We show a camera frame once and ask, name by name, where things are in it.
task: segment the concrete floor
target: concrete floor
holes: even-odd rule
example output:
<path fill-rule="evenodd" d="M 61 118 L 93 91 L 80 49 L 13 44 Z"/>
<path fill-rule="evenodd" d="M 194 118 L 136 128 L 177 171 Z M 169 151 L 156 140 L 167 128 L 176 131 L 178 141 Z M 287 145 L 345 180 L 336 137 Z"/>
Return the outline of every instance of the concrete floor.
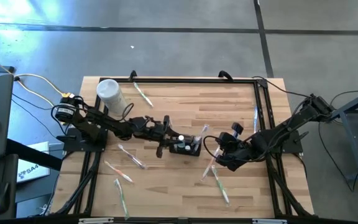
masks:
<path fill-rule="evenodd" d="M 260 0 L 266 29 L 358 30 L 358 1 Z M 258 29 L 253 0 L 0 0 L 0 22 L 95 27 L 176 27 Z M 273 75 L 287 90 L 334 95 L 358 90 L 358 35 L 266 36 Z M 267 76 L 259 34 L 166 32 L 49 32 L 0 30 L 0 62 L 18 73 L 47 77 L 59 89 L 78 93 L 85 75 Z M 57 103 L 60 96 L 34 78 L 25 84 Z M 40 106 L 44 101 L 19 85 L 14 93 Z M 341 106 L 357 95 L 344 95 Z M 302 100 L 288 96 L 291 108 Z M 48 111 L 20 102 L 55 134 Z M 318 139 L 317 124 L 302 127 L 308 183 L 317 215 L 358 221 L 358 183 L 351 193 Z M 355 172 L 342 127 L 323 125 L 323 138 L 339 166 Z M 57 142 L 25 111 L 12 104 L 9 137 L 23 144 Z M 45 185 L 45 193 L 51 186 Z"/>

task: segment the wooden tabletop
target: wooden tabletop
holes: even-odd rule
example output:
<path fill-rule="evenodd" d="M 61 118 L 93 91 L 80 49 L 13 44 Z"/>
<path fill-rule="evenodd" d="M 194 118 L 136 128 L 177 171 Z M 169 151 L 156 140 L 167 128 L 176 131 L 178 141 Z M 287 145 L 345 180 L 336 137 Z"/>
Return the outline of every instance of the wooden tabletop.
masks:
<path fill-rule="evenodd" d="M 89 105 L 94 105 L 96 86 L 100 77 L 84 77 L 80 95 Z M 281 78 L 271 82 L 285 89 Z M 254 133 L 253 115 L 255 106 L 254 87 L 250 84 L 230 83 L 138 83 L 154 104 L 151 108 L 131 83 L 121 83 L 121 90 L 128 103 L 135 106 L 130 117 L 149 115 L 163 120 L 169 115 L 173 129 L 183 134 L 198 134 L 204 124 L 210 129 L 207 134 L 219 136 L 222 131 L 232 132 L 231 125 L 238 122 L 244 126 L 240 136 L 245 139 Z M 270 98 L 276 124 L 291 115 L 285 93 L 269 85 Z M 214 151 L 217 144 L 207 139 L 207 146 Z M 117 143 L 134 154 L 149 167 L 139 169 Z M 199 157 L 171 154 L 163 151 L 161 159 L 155 156 L 156 142 L 132 138 L 123 142 L 109 132 L 106 151 L 102 153 L 98 180 L 94 195 L 92 216 L 123 217 L 119 194 L 114 180 L 121 181 L 129 215 L 132 217 L 193 217 L 193 218 L 249 218 L 273 217 L 269 180 L 264 162 L 246 163 L 235 172 L 216 165 L 218 176 L 230 199 L 226 207 L 213 175 L 200 181 L 211 160 L 201 150 Z M 78 185 L 84 153 L 75 152 L 65 159 L 60 171 L 52 212 L 57 211 L 69 199 Z M 134 180 L 129 184 L 113 170 L 103 164 L 106 160 Z M 294 196 L 307 211 L 313 213 L 305 172 L 301 162 L 293 155 L 283 155 L 287 184 Z M 88 187 L 83 196 L 85 207 Z M 280 207 L 284 211 L 282 194 L 278 190 Z"/>

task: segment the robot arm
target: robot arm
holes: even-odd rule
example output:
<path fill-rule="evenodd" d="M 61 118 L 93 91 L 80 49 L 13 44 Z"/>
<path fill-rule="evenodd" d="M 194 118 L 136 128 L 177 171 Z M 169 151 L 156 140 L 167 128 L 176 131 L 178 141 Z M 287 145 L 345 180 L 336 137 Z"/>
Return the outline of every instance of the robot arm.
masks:
<path fill-rule="evenodd" d="M 320 96 L 311 95 L 302 102 L 299 112 L 273 129 L 259 131 L 245 141 L 229 133 L 221 133 L 216 139 L 223 151 L 216 162 L 235 171 L 246 162 L 261 162 L 266 154 L 280 148 L 289 135 L 309 121 L 324 121 L 334 108 Z"/>
<path fill-rule="evenodd" d="M 132 136 L 149 141 L 159 142 L 156 155 L 162 157 L 162 149 L 169 147 L 170 152 L 199 156 L 201 139 L 195 136 L 179 134 L 172 130 L 169 116 L 165 116 L 163 122 L 155 121 L 149 116 L 125 119 L 133 104 L 124 110 L 121 119 L 114 119 L 98 108 L 88 106 L 80 96 L 74 98 L 62 98 L 60 104 L 55 106 L 57 112 L 55 118 L 61 122 L 70 123 L 81 132 L 81 138 L 87 144 L 102 141 L 101 129 L 112 131 L 114 135 L 123 140 L 129 140 Z"/>

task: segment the white cable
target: white cable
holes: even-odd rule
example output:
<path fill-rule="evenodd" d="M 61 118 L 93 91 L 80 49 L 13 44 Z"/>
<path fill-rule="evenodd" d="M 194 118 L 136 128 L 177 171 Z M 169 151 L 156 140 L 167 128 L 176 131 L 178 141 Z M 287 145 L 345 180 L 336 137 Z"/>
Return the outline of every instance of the white cable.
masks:
<path fill-rule="evenodd" d="M 13 77 L 33 76 L 33 77 L 41 78 L 41 79 L 45 80 L 50 86 L 52 86 L 52 88 L 55 89 L 56 92 L 58 92 L 61 96 L 63 96 L 63 97 L 65 96 L 64 93 L 62 93 L 53 83 L 51 83 L 51 82 L 50 82 L 49 80 L 47 80 L 45 77 L 42 77 L 42 76 L 36 75 L 36 74 L 31 74 L 31 73 L 24 73 L 24 74 L 14 75 L 12 72 L 10 72 L 8 69 L 6 69 L 5 67 L 3 67 L 1 64 L 0 64 L 0 67 L 1 67 L 3 70 L 5 70 L 8 74 L 13 75 Z M 27 87 L 25 87 L 25 85 L 24 85 L 20 80 L 18 80 L 17 82 L 23 87 L 23 89 L 25 89 L 25 90 L 28 91 L 29 93 L 32 93 L 32 94 L 34 94 L 35 96 L 38 96 L 39 98 L 41 98 L 41 99 L 45 100 L 46 102 L 48 102 L 51 106 L 54 106 L 53 103 L 52 103 L 50 100 L 46 99 L 44 96 L 42 96 L 42 95 L 40 95 L 40 94 L 38 94 L 38 93 L 36 93 L 36 92 L 34 92 L 34 91 L 32 91 L 32 90 L 29 90 Z"/>

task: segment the sticker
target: sticker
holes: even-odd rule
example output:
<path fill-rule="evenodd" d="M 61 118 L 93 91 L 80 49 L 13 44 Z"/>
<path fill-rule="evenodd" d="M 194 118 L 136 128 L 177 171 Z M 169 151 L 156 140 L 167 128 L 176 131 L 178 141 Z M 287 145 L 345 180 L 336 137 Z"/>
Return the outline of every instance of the sticker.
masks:
<path fill-rule="evenodd" d="M 69 109 L 67 109 L 67 108 L 59 108 L 57 111 L 58 111 L 58 112 L 69 113 L 69 114 L 71 114 L 71 115 L 74 114 L 74 111 L 73 111 L 73 110 L 69 110 Z"/>

